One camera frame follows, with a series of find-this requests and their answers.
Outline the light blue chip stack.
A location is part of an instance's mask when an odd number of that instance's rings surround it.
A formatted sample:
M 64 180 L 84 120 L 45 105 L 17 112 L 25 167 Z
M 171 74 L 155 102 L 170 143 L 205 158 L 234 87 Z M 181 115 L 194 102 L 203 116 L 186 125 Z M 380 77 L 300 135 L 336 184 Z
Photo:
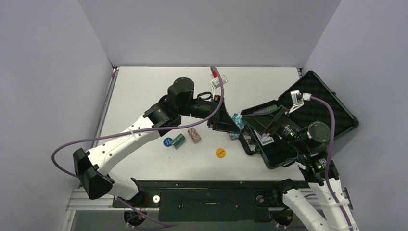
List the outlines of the light blue chip stack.
M 232 120 L 234 121 L 234 123 L 236 124 L 236 126 L 239 128 L 239 132 L 237 133 L 229 133 L 229 136 L 231 138 L 231 140 L 235 140 L 239 138 L 240 132 L 242 131 L 243 127 L 244 127 L 244 123 L 242 120 L 242 115 L 238 114 L 238 113 L 234 113 Z

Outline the blue small blind button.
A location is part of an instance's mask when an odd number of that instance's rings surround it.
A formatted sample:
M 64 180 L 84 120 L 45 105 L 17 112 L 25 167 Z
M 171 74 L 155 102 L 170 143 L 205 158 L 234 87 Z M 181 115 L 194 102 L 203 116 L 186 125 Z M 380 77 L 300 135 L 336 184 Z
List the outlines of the blue small blind button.
M 173 141 L 172 138 L 167 137 L 167 138 L 165 138 L 165 139 L 163 140 L 163 144 L 164 144 L 164 146 L 166 146 L 166 147 L 171 147 L 171 146 L 172 146 L 172 141 Z

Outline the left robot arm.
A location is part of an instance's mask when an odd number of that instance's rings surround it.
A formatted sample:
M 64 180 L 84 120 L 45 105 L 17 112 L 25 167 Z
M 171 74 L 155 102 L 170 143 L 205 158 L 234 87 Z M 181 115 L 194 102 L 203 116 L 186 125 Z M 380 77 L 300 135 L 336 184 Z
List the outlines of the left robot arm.
M 204 119 L 214 131 L 239 133 L 240 129 L 228 114 L 224 98 L 194 98 L 194 82 L 180 77 L 168 88 L 167 94 L 152 105 L 123 135 L 87 151 L 80 148 L 73 154 L 75 174 L 89 199 L 104 195 L 118 196 L 130 206 L 143 202 L 141 187 L 135 178 L 115 175 L 112 169 L 132 152 L 181 125 L 182 116 Z

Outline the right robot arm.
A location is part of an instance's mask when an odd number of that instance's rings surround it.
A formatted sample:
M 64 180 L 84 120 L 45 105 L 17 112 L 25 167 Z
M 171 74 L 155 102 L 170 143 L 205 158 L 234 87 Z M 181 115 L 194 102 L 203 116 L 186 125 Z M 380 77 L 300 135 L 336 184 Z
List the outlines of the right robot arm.
M 292 180 L 275 184 L 271 193 L 275 204 L 292 210 L 310 231 L 358 230 L 331 158 L 333 140 L 358 124 L 345 106 L 312 102 L 292 112 L 272 102 L 245 109 L 241 116 L 242 134 L 250 136 L 267 167 L 298 164 L 323 214 L 301 195 Z

